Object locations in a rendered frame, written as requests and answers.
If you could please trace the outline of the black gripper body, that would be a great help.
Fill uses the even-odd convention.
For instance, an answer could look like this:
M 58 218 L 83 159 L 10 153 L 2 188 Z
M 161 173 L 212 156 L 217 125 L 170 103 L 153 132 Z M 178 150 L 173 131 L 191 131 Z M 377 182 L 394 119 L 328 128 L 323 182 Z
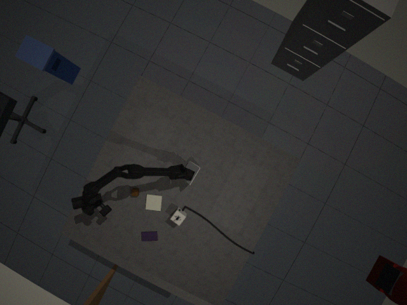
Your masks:
M 100 210 L 100 214 L 105 217 L 110 211 L 112 211 L 112 208 L 109 205 L 104 205 L 103 200 L 101 199 L 100 202 L 97 205 L 93 205 L 93 206 L 97 206 L 97 207 L 101 207 L 102 210 Z M 103 207 L 102 207 L 103 206 Z

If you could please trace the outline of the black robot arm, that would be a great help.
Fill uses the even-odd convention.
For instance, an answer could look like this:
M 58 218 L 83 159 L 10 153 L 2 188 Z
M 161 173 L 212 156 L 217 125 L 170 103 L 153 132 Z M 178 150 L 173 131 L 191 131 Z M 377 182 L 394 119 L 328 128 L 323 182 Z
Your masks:
M 128 173 L 122 172 L 125 170 L 128 170 Z M 98 193 L 99 190 L 117 177 L 140 179 L 144 176 L 168 176 L 170 180 L 186 179 L 191 181 L 194 173 L 193 170 L 185 168 L 183 164 L 168 168 L 145 168 L 136 164 L 116 166 L 95 182 L 85 184 L 83 196 L 72 198 L 71 201 L 74 209 L 81 208 L 87 215 L 92 215 L 94 209 L 97 208 L 93 205 L 97 205 L 102 199 L 101 194 Z

